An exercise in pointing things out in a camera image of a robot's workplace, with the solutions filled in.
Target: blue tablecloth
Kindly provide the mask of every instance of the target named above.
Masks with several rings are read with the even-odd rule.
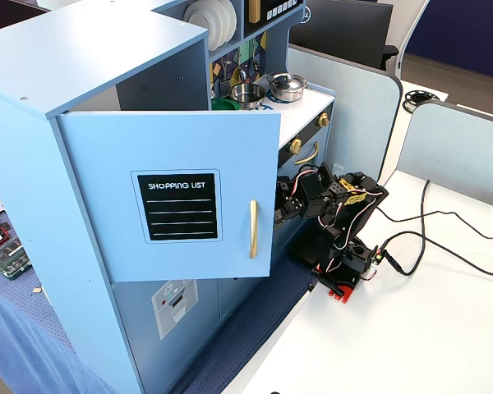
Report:
[[[15,394],[114,393],[78,359],[44,293],[33,293],[38,286],[33,268],[15,281],[0,274],[2,380]]]
[[[4,220],[7,215],[1,213],[0,222]],[[281,324],[314,281],[310,269],[287,256],[282,260],[201,352],[173,393],[221,392]],[[33,293],[39,286],[33,268],[15,281],[0,274],[3,381],[15,394],[116,394],[78,359],[44,293]]]

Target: black cable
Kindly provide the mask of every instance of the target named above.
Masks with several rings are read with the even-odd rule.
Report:
[[[489,271],[486,271],[485,269],[483,268],[480,268],[478,267],[477,265],[473,264],[472,262],[470,262],[469,260],[465,259],[464,257],[462,257],[460,254],[458,253],[455,253],[453,252],[451,249],[448,249],[446,248],[445,246],[439,244],[438,242],[435,242],[429,238],[426,237],[426,226],[425,226],[425,222],[424,222],[424,217],[425,216],[429,216],[429,215],[432,215],[432,214],[435,214],[435,213],[442,213],[444,215],[447,215],[447,214],[454,214],[457,218],[459,218],[462,222],[464,222],[465,224],[467,224],[469,227],[471,227],[477,234],[479,234],[480,236],[483,236],[484,238],[488,239],[488,240],[493,240],[493,237],[488,237],[488,236],[484,236],[483,234],[481,234],[475,227],[473,227],[472,225],[470,225],[468,222],[466,222],[465,220],[463,220],[457,213],[455,212],[449,212],[449,213],[445,213],[445,212],[441,212],[441,211],[435,211],[435,212],[431,212],[431,213],[426,213],[424,214],[424,200],[426,199],[426,191],[427,191],[427,187],[429,186],[429,180],[426,181],[426,184],[424,186],[424,190],[422,192],[422,202],[421,202],[421,206],[420,206],[420,216],[417,216],[415,218],[407,218],[407,219],[402,219],[402,220],[394,220],[392,218],[390,218],[384,211],[382,211],[380,208],[378,208],[378,210],[380,212],[382,212],[386,218],[388,218],[391,222],[407,222],[409,220],[414,220],[414,219],[421,219],[422,220],[422,233],[420,234],[419,232],[415,232],[415,231],[401,231],[399,232],[398,234],[394,234],[393,236],[390,236],[389,238],[387,238],[384,243],[382,244],[382,246],[380,247],[380,252],[382,254],[383,257],[385,257],[387,259],[387,261],[389,262],[389,264],[391,264],[391,266],[398,272],[398,273],[401,273],[402,275],[406,276],[406,277],[410,277],[411,275],[414,274],[414,272],[417,270],[417,267],[418,267],[418,264],[420,263],[420,261],[422,260],[422,256],[424,255],[424,251],[426,249],[426,241],[429,241],[430,243],[432,243],[433,245],[435,246],[438,246],[439,248],[441,248],[442,250],[445,250],[446,252],[448,252],[449,254],[453,255],[454,257],[456,257],[457,259],[461,259],[464,263],[466,263],[467,265],[475,268],[476,270],[480,271],[481,273],[485,273],[486,275],[489,275],[489,276],[492,276],[493,277],[493,273],[489,272]],[[420,236],[421,239],[422,239],[422,250],[418,256],[418,259],[416,261],[416,263],[414,264],[414,266],[412,267],[411,271],[409,271],[408,273],[406,273],[402,266],[400,266],[400,264],[393,258],[393,256],[391,256],[387,250],[385,250],[385,247],[394,239],[394,238],[397,238],[398,236],[402,236],[404,234],[413,234],[414,236]]]
[[[424,217],[426,215],[424,215],[424,202],[426,200],[426,192],[427,192],[427,187],[429,186],[429,182],[430,182],[430,180],[427,180],[426,184],[424,185],[424,190],[422,191],[422,201],[420,203],[420,219],[422,220],[422,249],[420,250],[420,254],[418,255],[417,261],[412,266],[411,271],[406,273],[403,270],[403,268],[400,266],[400,264],[396,263],[396,260],[394,260],[394,262],[391,262],[391,261],[389,261],[389,259],[387,259],[387,261],[389,261],[389,263],[393,266],[393,268],[396,269],[396,271],[398,271],[399,273],[401,273],[405,277],[410,277],[411,275],[414,274],[414,272],[418,268],[418,265],[422,261],[422,257],[424,256],[424,252],[426,251],[426,223],[425,223],[425,219],[424,219]],[[392,236],[389,239],[385,240],[385,242],[380,247],[380,250],[385,250],[385,247],[387,246],[387,244],[389,244],[389,242],[391,240],[393,240],[394,238],[396,238],[397,236],[398,236],[398,234],[396,236]]]
[[[420,219],[421,216],[414,216],[412,218],[407,218],[407,219],[400,219],[400,220],[394,220],[392,219],[392,217],[390,217],[387,213],[385,213],[380,207],[376,208],[378,209],[386,218],[388,218],[391,222],[395,222],[395,223],[401,223],[401,222],[409,222],[410,220],[415,220],[415,219]],[[460,219],[466,226],[468,226],[469,228],[471,228],[474,232],[476,232],[479,236],[481,236],[482,238],[485,238],[487,240],[493,240],[493,236],[485,236],[484,234],[482,234],[481,232],[479,232],[475,227],[473,227],[471,224],[469,224],[468,222],[466,222],[464,219],[462,219],[462,217],[460,215],[458,215],[458,213],[456,212],[444,212],[444,211],[433,211],[433,212],[429,212],[429,213],[425,213],[424,214],[424,217],[427,217],[427,216],[431,216],[431,215],[434,215],[435,213],[440,213],[442,215],[454,215],[456,216],[458,219]]]
[[[391,236],[386,242],[389,243],[389,241],[393,240],[397,236],[402,236],[403,234],[413,234],[414,236],[420,236],[422,239],[424,239],[424,236],[422,234],[420,234],[419,232],[415,232],[415,231],[402,231],[402,232],[399,232],[398,234],[395,234],[395,235]],[[427,237],[425,237],[425,239],[426,239],[426,241],[432,243],[433,245],[438,246],[442,250],[445,250],[447,253],[452,254],[457,259],[461,259],[464,263],[466,263],[467,265],[470,265],[471,267],[475,268],[476,270],[480,271],[481,273],[485,273],[486,275],[489,275],[489,276],[493,277],[493,273],[490,273],[489,271],[486,271],[485,269],[478,267],[477,265],[473,264],[471,261],[469,261],[469,260],[465,259],[464,257],[462,257],[460,254],[453,252],[451,249],[448,249],[445,246],[443,246],[443,245],[439,244],[438,242],[435,242],[435,241],[433,241],[433,240],[431,240],[431,239],[429,239]],[[384,252],[384,257],[387,259],[387,261],[389,261],[389,263],[391,263],[391,261],[389,259],[392,259],[393,260],[393,263],[391,263],[391,265],[393,267],[395,265],[398,265],[399,266],[399,264],[396,262],[396,260],[394,260],[393,257],[389,253],[387,253],[387,251]]]
[[[305,167],[313,167],[313,168],[317,168],[318,170],[320,169],[319,166],[316,166],[315,164],[303,164],[301,167],[299,167],[299,170],[297,170],[297,172],[301,172],[303,168]]]

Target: stainless steel pot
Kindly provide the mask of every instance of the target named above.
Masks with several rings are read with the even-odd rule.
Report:
[[[232,88],[230,98],[239,103],[241,109],[254,109],[265,100],[266,90],[255,84],[239,84]]]
[[[292,103],[301,100],[306,80],[287,72],[272,73],[267,76],[272,95],[282,101]]]

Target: wire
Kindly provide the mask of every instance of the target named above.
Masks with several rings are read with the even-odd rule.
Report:
[[[321,220],[321,218],[318,216],[318,222],[320,223],[320,225],[323,227],[323,228],[331,228],[334,226],[334,224],[336,224],[336,218],[338,217],[338,213],[339,211],[342,209],[342,206],[343,206],[343,203],[339,203],[338,204],[338,209],[336,209],[336,215],[334,216],[334,221],[332,224],[329,224],[328,226],[326,226],[324,223],[323,223],[323,220]]]
[[[353,219],[353,220],[352,220],[352,222],[351,222],[351,225],[348,227],[348,231],[347,231],[347,239],[345,240],[345,245],[343,245],[343,246],[340,248],[340,247],[338,247],[338,246],[336,245],[336,243],[334,242],[334,243],[333,243],[334,248],[336,248],[337,250],[344,250],[344,249],[347,247],[347,245],[348,245],[348,239],[349,239],[349,236],[351,235],[351,228],[352,228],[352,225],[354,224],[354,222],[356,221],[356,219],[358,219],[358,217],[359,217],[362,213],[364,213],[365,211],[367,211],[367,210],[370,208],[370,206],[371,206],[371,205],[373,205],[375,202],[376,202],[376,199],[373,199],[373,200],[371,201],[371,203],[370,203],[370,204],[368,204],[368,205],[367,205],[364,209],[362,209],[362,210],[358,213],[358,215],[356,215],[356,216],[354,217],[354,219]]]
[[[302,175],[305,175],[305,174],[310,174],[312,172],[318,172],[318,170],[306,170],[304,172],[300,172],[299,174],[297,174],[296,176],[296,180],[294,181],[294,187],[293,187],[293,192],[290,194],[290,196],[292,197],[294,195],[294,193],[296,193],[296,189],[297,189],[297,181],[299,180],[299,178],[302,176]]]
[[[342,265],[342,259],[340,259],[339,264],[336,267],[329,269],[333,262],[334,262],[334,259],[331,259],[330,263],[329,263],[329,267],[327,267],[327,269],[325,270],[327,273],[333,272],[335,269],[338,269]]]
[[[426,251],[426,222],[425,222],[425,218],[424,218],[424,216],[425,216],[424,215],[424,202],[426,200],[427,187],[429,186],[430,182],[431,182],[430,180],[426,181],[426,184],[424,185],[424,189],[422,191],[422,201],[420,202],[420,219],[422,220],[422,249],[420,250],[420,254],[418,255],[417,261],[412,266],[411,270],[407,273],[403,270],[403,268],[400,266],[400,264],[398,264],[398,263],[391,264],[393,266],[393,268],[396,269],[396,271],[398,271],[399,273],[401,273],[405,277],[410,277],[411,275],[414,274],[414,272],[418,268],[418,265],[422,261],[422,257],[424,256],[424,253]],[[385,250],[385,247],[391,242],[391,240],[393,240],[397,236],[398,235],[395,235],[395,236],[392,236],[392,237],[388,238],[387,240],[385,240],[385,242],[380,247],[380,250]]]
[[[364,277],[360,277],[362,280],[366,281],[366,282],[369,282],[373,277],[376,276],[376,273],[378,272],[378,268],[375,268],[375,271],[372,273],[371,277],[369,278],[364,278]]]
[[[402,236],[403,234],[412,234],[414,236],[420,236],[420,237],[423,237],[422,234],[418,233],[418,232],[415,232],[415,231],[402,231],[402,232],[399,232],[398,234],[395,234],[394,236],[391,236],[388,241],[391,241],[393,240],[394,238],[396,238],[397,236]],[[426,241],[432,243],[433,245],[435,246],[438,246],[439,248],[441,248],[442,250],[445,250],[447,253],[449,254],[452,254],[454,257],[456,257],[457,259],[461,259],[464,263],[466,263],[467,265],[475,268],[476,270],[480,271],[481,273],[485,273],[486,275],[489,275],[491,277],[493,277],[493,273],[489,272],[489,271],[486,271],[485,269],[483,268],[480,268],[478,267],[477,265],[473,264],[472,262],[470,262],[469,260],[465,259],[464,257],[462,257],[460,254],[456,253],[456,252],[453,252],[451,249],[448,249],[446,248],[445,246],[439,244],[438,242],[434,241],[434,240],[431,240],[429,238],[426,237]],[[392,259],[393,260],[393,263],[391,263],[389,261],[389,263],[391,263],[391,265],[393,265],[394,267],[394,263],[396,263],[396,261],[392,258],[392,256],[390,254],[387,253],[387,251],[385,250],[385,257],[388,259]]]
[[[379,250],[378,253],[384,255],[384,257],[387,259],[387,261],[389,262],[389,264],[391,264],[391,266],[396,271],[398,271],[399,273],[401,273],[402,275],[404,275],[406,277],[409,277],[409,276],[411,276],[411,275],[414,274],[414,272],[416,271],[416,269],[418,267],[418,264],[420,263],[420,260],[422,260],[423,252],[424,252],[424,250],[426,248],[426,241],[427,241],[427,242],[432,243],[435,246],[438,246],[442,250],[444,250],[447,253],[453,255],[454,257],[456,257],[457,259],[462,260],[464,263],[466,263],[467,265],[475,268],[477,271],[480,271],[481,273],[485,273],[486,275],[489,275],[489,276],[493,277],[493,273],[492,272],[486,271],[485,269],[478,267],[474,263],[472,263],[469,260],[467,260],[464,257],[462,257],[460,254],[458,254],[456,252],[453,252],[451,249],[448,249],[445,246],[439,244],[438,242],[433,241],[433,240],[431,240],[431,239],[429,239],[429,238],[426,237],[426,226],[425,226],[425,223],[424,223],[424,217],[425,216],[428,216],[428,215],[434,214],[434,213],[442,213],[442,214],[451,214],[451,213],[453,213],[453,212],[451,212],[451,213],[444,213],[444,212],[441,212],[441,211],[435,211],[435,212],[432,212],[432,213],[424,214],[424,212],[423,212],[423,209],[424,209],[424,200],[426,198],[426,192],[427,192],[427,187],[429,186],[429,182],[430,182],[429,180],[426,182],[426,185],[424,186],[424,190],[422,192],[422,202],[421,202],[421,206],[420,206],[420,216],[418,216],[416,218],[409,218],[409,219],[403,219],[401,221],[395,221],[392,218],[389,218],[389,216],[387,216],[381,209],[379,209],[389,220],[391,220],[393,222],[406,222],[408,220],[413,220],[413,219],[420,218],[422,220],[422,233],[420,234],[419,232],[415,232],[415,231],[401,231],[398,234],[394,234],[393,236],[390,236],[387,240],[385,240],[385,242],[382,244],[382,246],[378,249]],[[488,240],[493,240],[493,237],[487,237],[487,236],[482,235],[477,229],[475,229],[473,226],[471,226],[469,223],[467,223],[465,220],[463,220],[457,213],[453,213],[453,214],[455,214],[455,216],[457,216],[460,220],[462,220],[464,223],[466,223],[469,227],[471,227],[479,235],[483,236],[484,238],[486,238]],[[412,267],[411,271],[409,271],[408,273],[404,272],[404,270],[402,269],[402,267],[400,266],[400,264],[393,258],[393,256],[391,256],[387,252],[387,250],[385,250],[385,247],[393,239],[395,239],[395,238],[397,238],[399,236],[402,236],[404,234],[412,234],[414,236],[420,236],[421,239],[422,239],[422,251],[421,251],[420,255],[418,256],[418,259],[417,259],[416,263],[414,264],[414,266]]]
[[[415,220],[415,219],[419,219],[421,218],[420,216],[414,216],[412,218],[407,218],[407,219],[400,219],[400,220],[394,220],[392,219],[392,217],[390,217],[387,213],[385,213],[380,207],[376,208],[378,209],[386,218],[388,218],[391,222],[395,222],[395,223],[401,223],[401,222],[409,222],[410,220]],[[443,212],[443,211],[433,211],[433,212],[429,212],[429,213],[425,213],[424,214],[424,217],[426,216],[430,216],[430,215],[434,215],[435,213],[440,213],[442,215],[454,215],[456,216],[458,219],[460,219],[466,226],[468,226],[469,228],[471,228],[474,232],[476,232],[479,236],[481,236],[482,238],[485,238],[487,240],[493,240],[493,236],[485,236],[484,234],[482,234],[481,232],[479,232],[475,227],[473,227],[471,224],[469,224],[468,222],[466,222],[464,219],[462,219],[462,217],[460,215],[458,215],[458,213],[456,212]]]
[[[352,190],[350,190],[350,191],[359,191],[359,192],[361,192],[361,193],[367,193],[368,195],[372,195],[372,196],[378,196],[378,195],[382,195],[382,194],[384,194],[384,192],[383,192],[383,191],[381,191],[380,193],[371,193],[370,191],[367,191],[367,190],[365,190],[365,189],[352,189]]]
[[[305,167],[317,168],[318,170],[320,169],[320,166],[316,166],[315,164],[303,164],[301,167],[299,167],[299,170],[297,170],[297,172],[301,172],[302,169]]]

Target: white plate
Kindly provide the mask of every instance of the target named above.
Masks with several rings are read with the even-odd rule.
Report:
[[[223,4],[224,9],[227,10],[228,19],[230,21],[230,25],[228,25],[228,35],[225,43],[230,41],[233,37],[233,34],[236,32],[237,27],[237,15],[236,9],[233,7],[232,2],[230,0],[218,0],[221,4]]]
[[[208,29],[208,49],[214,51],[221,42],[223,24],[216,11],[207,2],[193,2],[182,18],[185,22]]]
[[[200,2],[206,2],[213,9],[218,18],[221,20],[221,39],[219,41],[219,46],[223,45],[228,37],[228,27],[230,26],[230,16],[228,16],[227,10],[224,5],[218,0],[199,0]]]

